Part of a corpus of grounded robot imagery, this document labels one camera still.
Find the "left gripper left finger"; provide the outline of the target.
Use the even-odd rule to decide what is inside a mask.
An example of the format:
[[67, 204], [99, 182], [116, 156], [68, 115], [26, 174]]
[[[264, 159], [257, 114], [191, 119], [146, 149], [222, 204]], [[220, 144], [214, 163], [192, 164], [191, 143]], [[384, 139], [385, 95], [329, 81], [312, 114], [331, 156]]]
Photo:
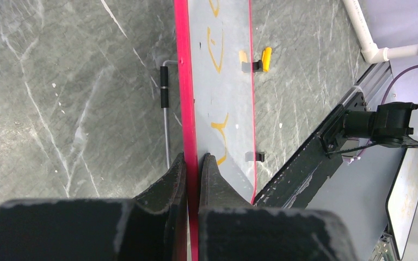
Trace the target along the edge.
[[186, 164], [134, 198], [18, 199], [0, 205], [0, 260], [186, 260]]

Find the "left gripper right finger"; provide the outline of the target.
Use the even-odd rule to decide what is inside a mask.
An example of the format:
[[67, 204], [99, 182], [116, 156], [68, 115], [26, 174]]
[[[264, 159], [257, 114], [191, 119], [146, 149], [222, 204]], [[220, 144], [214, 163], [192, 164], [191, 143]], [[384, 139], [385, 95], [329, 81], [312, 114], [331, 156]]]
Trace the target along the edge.
[[340, 217], [323, 210], [254, 207], [220, 174], [216, 158], [202, 162], [199, 260], [356, 260]]

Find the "yellow marker cap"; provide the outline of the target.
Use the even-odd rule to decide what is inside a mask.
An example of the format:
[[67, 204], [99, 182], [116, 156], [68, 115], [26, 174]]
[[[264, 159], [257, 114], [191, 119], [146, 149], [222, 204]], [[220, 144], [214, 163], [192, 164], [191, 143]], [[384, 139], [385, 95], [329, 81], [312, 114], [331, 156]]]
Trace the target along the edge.
[[271, 56], [272, 56], [272, 48], [266, 47], [262, 52], [262, 70], [263, 72], [268, 72], [271, 63]]

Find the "whiteboard with red frame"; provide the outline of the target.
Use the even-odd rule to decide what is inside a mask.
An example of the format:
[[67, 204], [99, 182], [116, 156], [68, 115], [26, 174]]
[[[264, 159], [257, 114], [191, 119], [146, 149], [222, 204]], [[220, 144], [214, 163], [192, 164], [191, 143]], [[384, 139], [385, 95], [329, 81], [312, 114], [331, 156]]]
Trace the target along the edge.
[[198, 260], [204, 155], [244, 200], [256, 195], [251, 2], [175, 1], [174, 10], [190, 252]]

